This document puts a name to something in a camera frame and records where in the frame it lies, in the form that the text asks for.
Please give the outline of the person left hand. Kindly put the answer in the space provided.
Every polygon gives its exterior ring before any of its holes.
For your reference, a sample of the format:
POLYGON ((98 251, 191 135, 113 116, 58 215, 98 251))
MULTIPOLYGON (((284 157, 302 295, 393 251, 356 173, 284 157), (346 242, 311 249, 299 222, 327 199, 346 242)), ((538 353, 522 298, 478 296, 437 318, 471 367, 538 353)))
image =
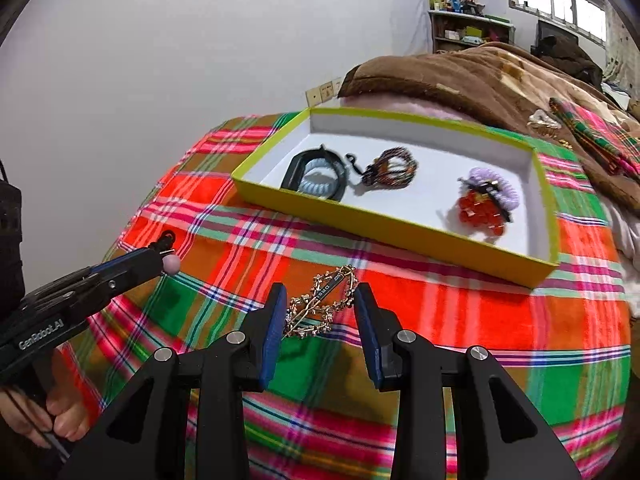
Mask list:
POLYGON ((42 408, 24 393, 1 388, 1 418, 17 434, 40 448, 51 445, 42 435, 53 432, 57 437, 75 442, 90 429, 89 413, 73 374, 60 350, 52 354, 54 385, 42 408))

